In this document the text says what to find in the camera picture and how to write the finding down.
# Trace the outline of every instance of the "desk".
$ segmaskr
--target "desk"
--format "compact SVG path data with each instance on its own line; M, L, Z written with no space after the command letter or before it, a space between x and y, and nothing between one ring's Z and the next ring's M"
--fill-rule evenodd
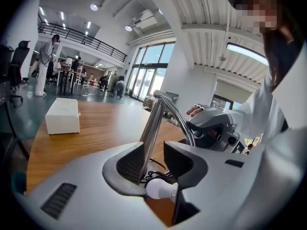
M73 91L73 87L74 87L74 74L79 74L79 72L76 72L76 71L71 71L71 70L65 70L65 69L59 69L59 74L58 74L58 80L57 80L57 86L59 84L59 76L60 76L60 72L63 72L62 74L62 78L61 78L61 83L60 83L60 89L59 91L62 92L62 85L63 85L63 78L64 78L64 75L66 73L66 77L65 77L65 83L64 83L64 91L63 91L63 95L65 95L66 93L66 84L67 84L67 79L68 79L68 74L69 73L72 73L72 78L71 78L71 94L72 94L72 91Z
M149 112L133 105L78 101L80 133L48 135L45 121L34 139L27 170L27 192L63 165L89 153L140 140ZM162 120L151 158L164 163L163 142L184 139L181 129ZM170 225L174 204L146 200L158 217Z

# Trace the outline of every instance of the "white column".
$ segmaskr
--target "white column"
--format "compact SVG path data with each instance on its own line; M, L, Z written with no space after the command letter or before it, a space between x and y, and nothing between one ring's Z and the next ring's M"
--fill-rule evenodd
M62 44L59 44L58 49L57 49L57 51L56 51L56 61L55 61L55 62L58 61L59 55L60 55L60 53L61 53L61 51L62 51L62 48L63 48L63 45L62 45Z
M175 43L161 91L178 94L176 107L185 115L194 104L211 104L216 79L215 74L203 69L189 70L179 43Z
M37 15L40 0L25 0L13 16L11 23L1 38L1 43L11 46L14 50L20 41L30 41L30 51L21 67L21 77L27 77L34 47L38 40Z

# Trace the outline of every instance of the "black metal railing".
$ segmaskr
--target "black metal railing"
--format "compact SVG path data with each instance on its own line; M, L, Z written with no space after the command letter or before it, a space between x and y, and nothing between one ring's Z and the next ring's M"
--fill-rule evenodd
M123 52L120 52L119 50L113 48L112 46L104 42L101 42L100 40L94 37L85 35L84 33L78 32L76 30L67 27L66 29L64 29L64 27L60 25L55 25L51 23L47 24L45 22L41 22L38 27L38 32L48 35L59 34L60 38L69 39L71 41L86 45L90 48L94 48L122 62L124 62L127 56Z

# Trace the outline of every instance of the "white pillar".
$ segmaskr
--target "white pillar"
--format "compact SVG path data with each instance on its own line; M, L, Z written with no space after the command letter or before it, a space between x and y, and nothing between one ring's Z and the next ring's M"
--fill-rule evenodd
M34 47L38 40L37 15L40 0L24 0L13 16L11 23L1 38L1 43L11 46L14 50L20 41L30 41L30 51L21 67L21 76L27 77Z
M56 61L55 61L55 62L58 61L59 55L61 54L61 51L62 51L62 48L63 48L63 45L62 45L62 44L59 44L58 49L57 49L57 51L56 51Z

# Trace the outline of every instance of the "floor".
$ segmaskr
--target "floor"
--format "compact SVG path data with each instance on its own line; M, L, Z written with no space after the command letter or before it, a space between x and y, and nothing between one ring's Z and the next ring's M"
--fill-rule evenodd
M59 87L56 87L55 84L51 84L49 86L46 85L47 94L43 97L38 97L34 95L35 85L36 78L31 78L28 85L20 86L16 94L21 95L24 98L24 102L21 104L20 99L16 99L15 103L17 107L13 108L11 105L10 108L11 119L15 131L29 152L31 150L32 142L39 129L39 126L45 118L45 114L55 99L58 97L89 102L127 104L140 107L142 106L141 102L131 99L130 97L124 96L123 99L114 98L110 92L102 92L93 87L83 88L81 85L75 86L73 95L65 96L58 95ZM0 124L0 132L11 133L11 129L9 127L9 123L3 107L0 109ZM27 161L24 159L18 148L14 149L11 164L11 175L15 172L26 172Z

